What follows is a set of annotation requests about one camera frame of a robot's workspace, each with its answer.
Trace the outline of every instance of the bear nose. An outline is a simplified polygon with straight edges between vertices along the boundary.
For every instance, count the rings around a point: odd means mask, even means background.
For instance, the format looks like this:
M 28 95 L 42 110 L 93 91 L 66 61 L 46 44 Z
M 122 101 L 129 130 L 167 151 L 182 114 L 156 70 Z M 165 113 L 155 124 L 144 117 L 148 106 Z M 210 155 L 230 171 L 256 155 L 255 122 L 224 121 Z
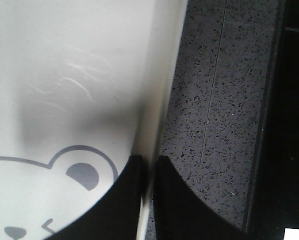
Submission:
M 26 230 L 21 227 L 7 226 L 4 228 L 4 231 L 14 240 L 21 239 L 26 235 Z

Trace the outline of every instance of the speckled gray floor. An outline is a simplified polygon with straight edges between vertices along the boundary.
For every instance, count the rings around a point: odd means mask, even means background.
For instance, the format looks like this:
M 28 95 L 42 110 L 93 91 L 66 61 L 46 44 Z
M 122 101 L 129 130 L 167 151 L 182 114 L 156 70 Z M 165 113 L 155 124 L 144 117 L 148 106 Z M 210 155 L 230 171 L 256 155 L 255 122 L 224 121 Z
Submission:
M 202 201 L 243 223 L 278 0 L 189 0 L 163 133 Z M 153 211 L 146 234 L 154 240 Z

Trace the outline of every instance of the bear eye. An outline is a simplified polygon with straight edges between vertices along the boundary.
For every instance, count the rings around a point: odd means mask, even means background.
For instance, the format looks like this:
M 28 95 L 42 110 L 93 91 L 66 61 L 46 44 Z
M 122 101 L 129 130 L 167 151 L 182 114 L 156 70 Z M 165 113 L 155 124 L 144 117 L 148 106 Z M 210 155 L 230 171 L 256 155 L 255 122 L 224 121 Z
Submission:
M 54 234 L 55 232 L 54 232 L 52 229 L 50 229 L 50 228 L 48 227 L 48 225 L 51 224 L 52 222 L 53 222 L 53 219 L 50 218 L 50 219 L 48 219 L 46 222 L 44 222 L 44 224 L 43 224 L 41 227 L 42 227 L 43 229 L 45 229 L 46 231 L 50 232 L 51 234 Z
M 96 169 L 87 163 L 76 163 L 70 166 L 66 175 L 77 181 L 88 191 L 94 189 L 99 183 L 99 174 Z

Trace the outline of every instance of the gray cartoon drawing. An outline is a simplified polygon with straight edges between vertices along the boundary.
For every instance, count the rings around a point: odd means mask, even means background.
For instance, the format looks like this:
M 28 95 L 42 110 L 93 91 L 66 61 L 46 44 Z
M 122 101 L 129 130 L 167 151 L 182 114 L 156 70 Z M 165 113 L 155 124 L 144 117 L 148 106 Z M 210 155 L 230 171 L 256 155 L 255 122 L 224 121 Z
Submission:
M 48 164 L 0 156 L 0 240 L 37 240 L 88 211 L 118 177 L 102 151 L 73 145 Z

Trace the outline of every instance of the bear face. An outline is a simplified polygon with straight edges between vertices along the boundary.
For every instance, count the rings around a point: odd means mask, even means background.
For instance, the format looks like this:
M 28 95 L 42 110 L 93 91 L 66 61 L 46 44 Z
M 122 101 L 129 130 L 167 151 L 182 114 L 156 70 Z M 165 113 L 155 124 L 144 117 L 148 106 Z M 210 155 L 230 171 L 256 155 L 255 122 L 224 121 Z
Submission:
M 87 212 L 118 171 L 100 150 L 74 145 L 48 164 L 0 156 L 0 240 L 45 239 Z

